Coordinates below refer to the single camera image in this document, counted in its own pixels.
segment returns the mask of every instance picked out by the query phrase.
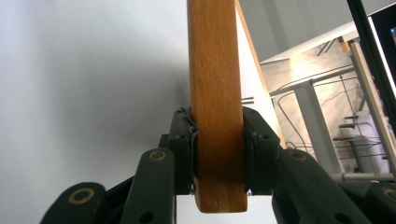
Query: white wall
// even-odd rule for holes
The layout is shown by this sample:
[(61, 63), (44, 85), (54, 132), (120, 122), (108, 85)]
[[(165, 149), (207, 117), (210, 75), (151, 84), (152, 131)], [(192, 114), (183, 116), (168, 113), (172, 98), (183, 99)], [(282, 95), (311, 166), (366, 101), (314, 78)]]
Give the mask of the white wall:
[[(239, 1), (261, 62), (353, 21), (345, 0)], [(367, 13), (393, 2), (363, 0)]]
[[(189, 104), (185, 1), (2, 1), (0, 31), (2, 224), (38, 223), (79, 182), (109, 189), (134, 175)], [(251, 66), (241, 65), (246, 76)], [(257, 80), (243, 95), (260, 101)], [(179, 223), (274, 223), (270, 200), (202, 215), (183, 197)]]

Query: wooden board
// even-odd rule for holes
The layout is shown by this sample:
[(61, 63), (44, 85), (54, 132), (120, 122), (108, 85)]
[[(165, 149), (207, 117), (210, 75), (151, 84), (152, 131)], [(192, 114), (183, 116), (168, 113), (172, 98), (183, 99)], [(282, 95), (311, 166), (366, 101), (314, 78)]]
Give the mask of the wooden board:
[(234, 0), (189, 0), (191, 116), (201, 212), (247, 210)]

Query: screw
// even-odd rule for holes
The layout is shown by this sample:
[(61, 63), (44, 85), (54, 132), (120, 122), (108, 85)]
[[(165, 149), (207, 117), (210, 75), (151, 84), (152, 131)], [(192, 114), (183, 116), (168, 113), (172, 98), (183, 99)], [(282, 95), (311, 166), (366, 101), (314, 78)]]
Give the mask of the screw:
[(299, 151), (293, 150), (289, 153), (289, 155), (297, 161), (305, 161), (306, 160), (306, 156)]
[(93, 195), (95, 194), (95, 191), (93, 189), (89, 188), (83, 188), (83, 189), (76, 189), (69, 197), (69, 203), (71, 204), (82, 204), (87, 201), (89, 201)]
[(163, 151), (153, 151), (149, 154), (149, 158), (154, 160), (154, 161), (161, 161), (165, 159), (166, 153)]

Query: cable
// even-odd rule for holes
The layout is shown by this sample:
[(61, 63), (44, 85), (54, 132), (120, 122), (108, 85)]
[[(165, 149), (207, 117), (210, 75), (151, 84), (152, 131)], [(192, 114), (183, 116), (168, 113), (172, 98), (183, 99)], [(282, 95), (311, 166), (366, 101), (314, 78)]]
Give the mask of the cable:
[(353, 138), (353, 139), (348, 139), (348, 140), (345, 140), (345, 141), (338, 141), (338, 142), (353, 142), (355, 140), (367, 141), (367, 142), (372, 143), (372, 144), (382, 144), (382, 142), (376, 142), (376, 141), (373, 141), (373, 140), (368, 140), (368, 139), (363, 139), (363, 138), (361, 138), (361, 139)]
[(279, 108), (280, 108), (280, 110), (282, 111), (283, 115), (286, 117), (286, 119), (287, 119), (288, 122), (290, 123), (291, 127), (293, 127), (294, 131), (295, 131), (295, 132), (299, 135), (299, 137), (301, 138), (301, 141), (303, 142), (303, 144), (304, 144), (304, 146), (305, 146), (305, 151), (308, 152), (308, 149), (306, 148), (304, 139), (301, 137), (300, 133), (297, 131), (296, 127), (295, 127), (294, 124), (291, 122), (291, 120), (289, 119), (288, 115), (287, 115), (286, 112), (283, 110), (282, 105), (280, 104), (280, 101), (281, 101), (284, 97), (286, 97), (286, 96), (288, 96), (288, 95), (290, 95), (290, 94), (292, 94), (292, 93), (293, 93), (293, 92), (289, 92), (288, 94), (285, 94), (285, 95), (281, 96), (281, 97), (279, 98), (279, 100), (277, 100), (277, 104), (279, 105)]
[[(347, 98), (347, 101), (348, 101), (348, 103), (349, 103), (350, 110), (352, 111), (353, 122), (354, 122), (355, 124), (358, 124), (358, 120), (357, 120), (356, 117), (355, 117), (356, 112), (355, 112), (355, 110), (353, 109), (352, 103), (350, 102), (349, 95), (347, 94), (346, 83), (345, 83), (344, 80), (343, 80), (343, 76), (340, 76), (340, 78), (341, 78), (341, 81), (342, 81), (341, 83), (343, 84), (343, 87), (344, 87), (344, 92), (346, 93), (346, 98)], [(358, 127), (358, 130), (359, 130), (359, 134), (360, 134), (361, 136), (363, 136), (363, 134), (361, 133), (361, 126), (358, 125), (357, 127)], [(366, 147), (366, 151), (367, 151), (367, 154), (369, 154), (369, 148), (368, 148), (368, 147)], [(371, 164), (371, 166), (372, 166), (372, 168), (373, 168), (373, 170), (374, 170), (375, 168), (374, 168), (374, 165), (373, 165), (373, 162), (372, 162), (371, 158), (369, 158), (369, 162), (370, 162), (370, 164)]]
[(373, 157), (373, 156), (386, 156), (384, 153), (380, 154), (373, 154), (373, 155), (368, 155), (368, 156), (359, 156), (359, 157), (345, 157), (345, 158), (340, 158), (338, 160), (346, 160), (346, 159), (356, 159), (356, 158), (362, 158), (362, 157)]
[(354, 145), (354, 147), (373, 147), (373, 146), (377, 146), (377, 145), (382, 145), (382, 143), (373, 143), (373, 144), (364, 144), (364, 145)]
[[(357, 77), (350, 77), (350, 78), (346, 78), (346, 79), (344, 79), (344, 81), (345, 80), (350, 80), (350, 79), (356, 79)], [(325, 83), (322, 83), (322, 84), (318, 84), (318, 85), (314, 85), (314, 87), (318, 87), (318, 86), (323, 86), (323, 85), (327, 85), (327, 84), (332, 84), (332, 83), (336, 83), (336, 82), (340, 82), (341, 80), (338, 80), (338, 81), (331, 81), (331, 82), (325, 82)]]
[[(358, 135), (358, 134), (352, 134), (352, 135), (350, 135), (349, 137), (362, 137), (361, 135)], [(369, 139), (371, 139), (371, 138), (374, 138), (374, 139), (379, 139), (379, 137), (367, 137), (367, 136), (363, 136), (364, 138), (362, 138), (362, 140), (367, 140), (368, 142), (374, 142), (373, 140), (369, 140)]]
[(283, 85), (283, 86), (281, 86), (281, 87), (279, 87), (279, 88), (277, 88), (277, 89), (280, 90), (280, 89), (282, 89), (282, 88), (284, 88), (284, 87), (286, 87), (286, 86), (289, 86), (291, 83), (298, 82), (298, 81), (304, 80), (304, 79), (309, 78), (309, 77), (319, 76), (319, 75), (322, 75), (322, 74), (325, 74), (325, 73), (328, 73), (328, 72), (332, 72), (332, 71), (337, 70), (337, 69), (349, 67), (349, 66), (352, 66), (352, 64), (345, 65), (345, 66), (341, 66), (341, 67), (337, 67), (337, 68), (331, 69), (331, 70), (329, 70), (329, 71), (317, 73), (317, 74), (314, 74), (314, 75), (311, 75), (311, 76), (308, 76), (308, 77), (303, 77), (303, 78), (300, 78), (300, 79), (291, 81), (291, 82), (289, 82), (289, 83), (286, 83), (285, 85)]
[[(352, 88), (352, 89), (350, 89), (350, 90), (348, 90), (348, 91), (353, 91), (353, 90), (355, 90), (355, 89), (357, 89), (357, 88), (359, 88), (360, 86), (357, 86), (357, 87), (355, 87), (355, 88)], [(330, 98), (330, 99), (327, 99), (327, 100), (325, 100), (320, 106), (324, 106), (324, 104), (326, 104), (328, 101), (330, 101), (330, 100), (332, 100), (332, 99), (334, 99), (335, 97), (337, 97), (337, 96), (339, 96), (339, 95), (341, 95), (342, 93), (344, 93), (344, 92), (347, 92), (347, 91), (340, 91), (340, 92), (338, 92), (338, 94), (336, 94), (334, 97), (332, 97), (332, 98)]]
[[(303, 144), (303, 143), (295, 143), (295, 144)], [(312, 143), (306, 143), (306, 144), (309, 144), (309, 145), (311, 145), (311, 146), (312, 146)]]
[(296, 146), (292, 142), (286, 142), (286, 147), (288, 147), (288, 143), (290, 143), (293, 146), (293, 149), (296, 149)]

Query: metal pole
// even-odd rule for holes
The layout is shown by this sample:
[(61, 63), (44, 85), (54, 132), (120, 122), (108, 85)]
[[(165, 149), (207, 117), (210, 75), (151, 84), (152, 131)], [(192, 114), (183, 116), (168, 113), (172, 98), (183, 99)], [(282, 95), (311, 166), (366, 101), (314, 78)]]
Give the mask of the metal pole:
[(340, 173), (340, 164), (314, 86), (307, 85), (305, 88), (298, 88), (294, 92), (318, 163), (329, 174)]
[(323, 49), (320, 50), (319, 54), (317, 56), (319, 56), (321, 54), (321, 52), (326, 49), (327, 45), (330, 43), (330, 41), (327, 41), (326, 44), (324, 45)]
[(349, 67), (347, 69), (344, 69), (344, 70), (341, 70), (341, 71), (338, 71), (338, 72), (330, 73), (329, 75), (326, 75), (326, 76), (323, 76), (323, 77), (308, 79), (307, 81), (303, 81), (303, 82), (294, 84), (292, 86), (284, 87), (284, 88), (276, 90), (276, 91), (271, 91), (270, 92), (270, 96), (274, 97), (276, 95), (279, 95), (279, 94), (282, 94), (282, 93), (286, 93), (288, 91), (294, 91), (294, 90), (296, 90), (298, 88), (301, 88), (301, 87), (304, 87), (304, 86), (307, 86), (307, 85), (312, 85), (311, 83), (320, 82), (320, 81), (323, 81), (323, 80), (326, 80), (326, 79), (329, 79), (329, 78), (332, 78), (332, 77), (338, 77), (338, 76), (341, 76), (343, 74), (347, 74), (347, 73), (350, 73), (350, 72), (353, 72), (353, 71), (355, 71), (355, 68), (354, 67)]
[(329, 51), (329, 49), (332, 47), (332, 44), (334, 43), (335, 39), (332, 40), (332, 43), (330, 44), (330, 46), (326, 49), (326, 51), (324, 51), (325, 53), (327, 53), (327, 51)]
[(393, 150), (393, 144), (390, 139), (391, 133), (389, 133), (389, 131), (387, 130), (388, 127), (384, 124), (384, 116), (381, 111), (382, 106), (380, 99), (377, 94), (373, 93), (373, 91), (376, 91), (376, 88), (374, 85), (374, 81), (372, 80), (372, 74), (366, 70), (368, 62), (366, 62), (362, 55), (363, 53), (361, 45), (359, 43), (352, 43), (351, 49), (353, 52), (353, 55), (351, 55), (351, 60), (356, 68), (356, 75), (358, 77), (359, 83), (361, 84), (361, 89), (364, 92), (364, 96), (367, 101), (367, 105), (370, 108), (370, 113), (372, 114), (375, 127), (379, 134), (379, 138), (383, 145), (384, 151), (387, 154), (389, 169), (396, 177), (396, 158)]
[(375, 78), (375, 85), (381, 95), (382, 102), (389, 117), (389, 123), (396, 129), (396, 98), (390, 86), (390, 82), (382, 63), (379, 50), (375, 43), (375, 38), (367, 20), (361, 0), (346, 0), (359, 36), (361, 38), (361, 48), (366, 58), (371, 74)]
[(330, 174), (335, 182), (354, 182), (354, 181), (393, 181), (393, 174)]

